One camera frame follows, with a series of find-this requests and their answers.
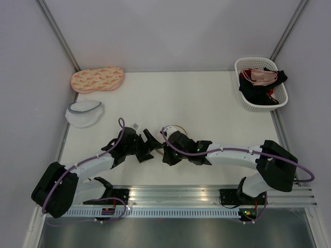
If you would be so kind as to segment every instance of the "white wall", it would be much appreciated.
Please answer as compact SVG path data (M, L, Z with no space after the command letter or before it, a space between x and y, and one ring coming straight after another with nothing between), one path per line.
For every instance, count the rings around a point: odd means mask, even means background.
M34 0L1 2L0 247L21 247L31 192L54 161L74 73Z
M316 175L311 183L331 234L331 1L313 0L281 51L289 102L281 109L293 153Z
M46 0L81 69L234 70L270 57L299 0Z

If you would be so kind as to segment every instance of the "orange print pattern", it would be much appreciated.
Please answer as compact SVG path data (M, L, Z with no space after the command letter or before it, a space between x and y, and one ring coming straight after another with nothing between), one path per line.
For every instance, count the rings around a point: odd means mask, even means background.
M114 90L124 79L124 71L119 67L87 69L71 77L71 87L79 93L90 93L96 90Z

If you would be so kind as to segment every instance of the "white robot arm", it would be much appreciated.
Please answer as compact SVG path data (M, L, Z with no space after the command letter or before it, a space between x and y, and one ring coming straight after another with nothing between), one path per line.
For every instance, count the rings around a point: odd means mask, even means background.
M246 200L251 201L269 189L284 192L292 190L295 166L253 152L242 152L248 150L275 154L297 162L296 157L273 141L265 141L262 146L230 148L211 141L195 142L175 127L168 126L163 132L167 140L161 144L147 129L144 130L146 142L141 135L136 134L134 128L125 127L122 132L122 138L120 133L118 138L111 140L95 157L80 162L79 166L78 164L61 165L57 162L49 165L32 193L32 200L40 206L46 206L46 212L58 218L66 213L72 204L112 197L112 185L100 177L93 177L118 166L128 155L135 155L139 162L152 159L150 152L161 148L164 149L162 161L170 166L182 159L188 159L196 165L231 164L256 169L258 172L251 177L243 178L237 189L237 196L243 203Z

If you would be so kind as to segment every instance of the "gray floor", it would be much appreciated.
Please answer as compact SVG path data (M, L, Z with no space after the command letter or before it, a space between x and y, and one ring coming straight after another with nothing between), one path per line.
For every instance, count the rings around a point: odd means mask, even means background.
M66 224L77 218L52 220ZM100 225L45 225L40 248L310 248L315 247L304 211L268 209L254 225L227 219L123 219Z

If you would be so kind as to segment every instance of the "white plastic basket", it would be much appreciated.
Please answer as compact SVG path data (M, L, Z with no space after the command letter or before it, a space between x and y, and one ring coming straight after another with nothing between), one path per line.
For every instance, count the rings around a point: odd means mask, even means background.
M234 68L237 73L237 81L238 86L240 86L239 83L239 74L240 71L247 68L257 68L263 70L263 68L267 68L272 71L278 71L277 66L273 61L267 58L240 58L236 61L234 64ZM246 100L244 95L240 92L243 98L243 106L245 109L253 112L264 112L264 111L272 111L279 107L283 107L285 104L287 104L289 100L289 96L286 92L284 84L280 84L274 88L273 98L275 98L279 104L277 105L255 105L253 103L250 103Z

